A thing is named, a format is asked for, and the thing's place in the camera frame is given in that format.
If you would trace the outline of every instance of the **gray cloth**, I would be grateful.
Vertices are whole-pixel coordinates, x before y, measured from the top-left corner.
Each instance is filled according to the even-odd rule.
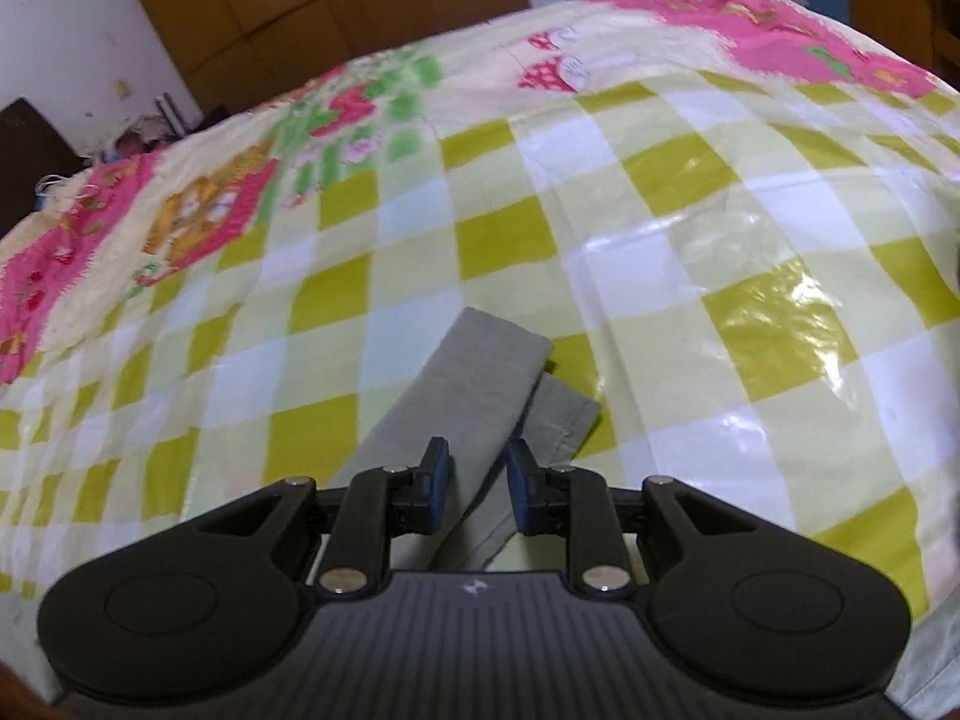
[[[416,466],[427,442],[442,436],[453,460],[443,525],[433,536],[401,536],[394,568],[479,568],[517,531],[500,450],[515,432],[540,464],[569,461],[599,406],[552,376],[552,344],[504,319],[465,309],[424,370],[333,478],[379,466]]]

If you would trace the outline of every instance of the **wooden desk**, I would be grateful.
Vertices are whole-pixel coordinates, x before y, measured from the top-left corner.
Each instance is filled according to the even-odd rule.
[[[960,0],[850,0],[851,26],[954,86]]]

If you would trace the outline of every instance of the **silver screw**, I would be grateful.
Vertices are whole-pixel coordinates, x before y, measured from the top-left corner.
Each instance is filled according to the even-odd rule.
[[[320,586],[337,595],[356,592],[367,586],[367,575],[356,568],[331,568],[320,576]]]
[[[594,565],[584,571],[584,583],[600,592],[611,592],[630,584],[630,574],[615,565]]]

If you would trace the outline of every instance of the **checkered bedspread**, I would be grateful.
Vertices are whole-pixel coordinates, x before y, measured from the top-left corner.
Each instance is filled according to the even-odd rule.
[[[107,290],[0,394],[0,590],[27,603],[277,478],[323,485],[464,306],[553,338],[555,374],[604,404],[580,461],[612,484],[680,477],[880,567],[916,615],[960,583],[960,98],[623,66],[579,95],[464,81],[485,35],[511,56],[506,32],[573,6],[229,125],[275,160],[244,234]],[[600,6],[576,7],[586,31]],[[312,134],[357,84],[376,114]],[[195,177],[178,159],[157,213]]]

